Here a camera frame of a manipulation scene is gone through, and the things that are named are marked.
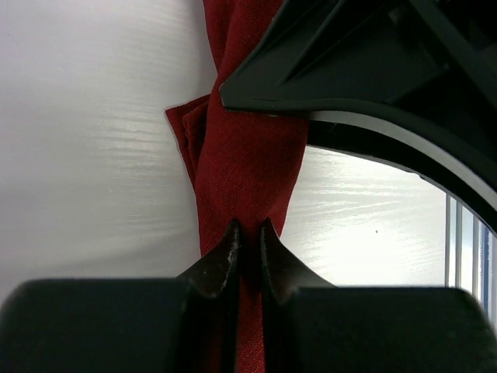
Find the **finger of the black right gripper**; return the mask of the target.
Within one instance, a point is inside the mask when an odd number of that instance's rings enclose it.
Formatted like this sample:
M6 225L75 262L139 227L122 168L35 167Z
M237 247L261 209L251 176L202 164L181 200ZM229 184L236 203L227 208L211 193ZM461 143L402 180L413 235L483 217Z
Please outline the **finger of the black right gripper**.
M419 174L496 228L496 5L286 1L220 87L308 144Z

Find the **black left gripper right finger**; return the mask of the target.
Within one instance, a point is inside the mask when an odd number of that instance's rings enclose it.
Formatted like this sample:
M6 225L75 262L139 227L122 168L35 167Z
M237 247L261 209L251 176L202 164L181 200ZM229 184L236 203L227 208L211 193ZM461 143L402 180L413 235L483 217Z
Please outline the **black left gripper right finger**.
M260 229L268 372L494 372L496 337L457 288L337 287Z

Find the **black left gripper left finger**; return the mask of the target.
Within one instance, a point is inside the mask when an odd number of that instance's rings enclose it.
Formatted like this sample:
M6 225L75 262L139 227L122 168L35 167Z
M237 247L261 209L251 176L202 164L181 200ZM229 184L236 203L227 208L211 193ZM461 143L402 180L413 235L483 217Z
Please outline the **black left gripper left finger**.
M242 230L174 278L41 279L1 309L3 372L234 372Z

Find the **dark red cloth napkin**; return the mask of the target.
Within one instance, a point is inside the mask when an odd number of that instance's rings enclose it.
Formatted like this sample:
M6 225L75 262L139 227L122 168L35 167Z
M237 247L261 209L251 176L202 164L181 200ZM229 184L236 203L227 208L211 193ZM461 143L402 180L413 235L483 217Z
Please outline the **dark red cloth napkin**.
M242 226L238 370L265 371L259 229L270 219L281 232L305 144L302 120L227 111L220 87L261 40L278 1L206 1L207 36L217 69L210 94L170 108L196 196L201 253L219 243L228 223Z

